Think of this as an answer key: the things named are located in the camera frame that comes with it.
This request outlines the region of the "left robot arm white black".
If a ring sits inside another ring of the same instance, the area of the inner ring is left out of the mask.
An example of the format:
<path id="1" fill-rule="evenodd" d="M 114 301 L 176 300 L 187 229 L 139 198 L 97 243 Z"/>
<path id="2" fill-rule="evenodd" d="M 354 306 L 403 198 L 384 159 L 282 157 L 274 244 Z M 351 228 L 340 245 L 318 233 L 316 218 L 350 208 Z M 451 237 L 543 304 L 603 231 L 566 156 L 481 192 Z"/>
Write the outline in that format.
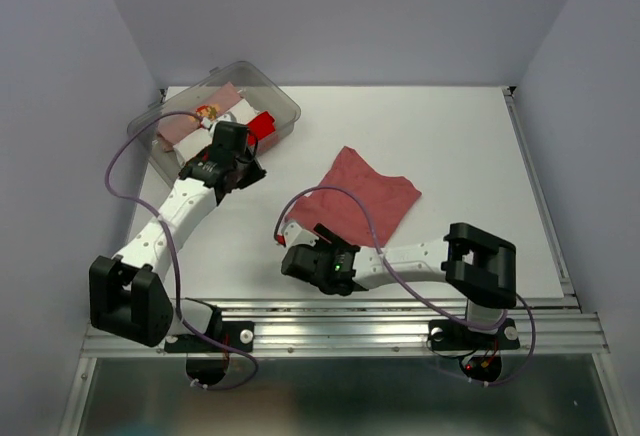
<path id="1" fill-rule="evenodd" d="M 115 336 L 154 347 L 168 336 L 187 334 L 199 349 L 224 350 L 217 307 L 193 303 L 189 323 L 180 295 L 169 296 L 164 278 L 181 277 L 178 253 L 192 232 L 222 200 L 266 175 L 256 159 L 258 138 L 246 125 L 223 121 L 208 131 L 210 142 L 179 171 L 158 208 L 135 198 L 150 221 L 112 257 L 99 256 L 89 268 L 91 325 Z"/>

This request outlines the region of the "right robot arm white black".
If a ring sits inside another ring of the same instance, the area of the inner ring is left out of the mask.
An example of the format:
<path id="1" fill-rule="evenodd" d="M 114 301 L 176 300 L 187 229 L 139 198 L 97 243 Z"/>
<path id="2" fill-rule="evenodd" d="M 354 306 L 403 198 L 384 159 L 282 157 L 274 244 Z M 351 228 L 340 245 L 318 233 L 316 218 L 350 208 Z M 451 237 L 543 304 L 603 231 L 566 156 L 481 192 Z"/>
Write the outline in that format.
<path id="1" fill-rule="evenodd" d="M 448 284 L 466 298 L 465 316 L 449 319 L 463 340 L 482 346 L 499 332 L 516 305 L 516 247 L 467 223 L 455 223 L 441 240 L 378 249 L 347 243 L 326 227 L 296 222 L 276 241 L 286 248 L 281 273 L 325 295 L 349 296 L 397 284 L 414 298 L 412 283 Z"/>

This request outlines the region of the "dusty red t shirt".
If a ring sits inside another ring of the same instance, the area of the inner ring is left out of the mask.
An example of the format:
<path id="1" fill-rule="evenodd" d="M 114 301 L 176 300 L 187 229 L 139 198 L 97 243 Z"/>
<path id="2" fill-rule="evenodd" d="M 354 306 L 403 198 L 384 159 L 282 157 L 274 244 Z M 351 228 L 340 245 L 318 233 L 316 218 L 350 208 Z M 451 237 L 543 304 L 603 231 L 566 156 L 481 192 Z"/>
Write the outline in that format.
<path id="1" fill-rule="evenodd" d="M 347 243 L 384 247 L 422 196 L 403 176 L 376 172 L 350 147 L 343 147 L 319 183 L 320 189 L 300 197 L 287 213 L 307 230 L 323 225 Z"/>

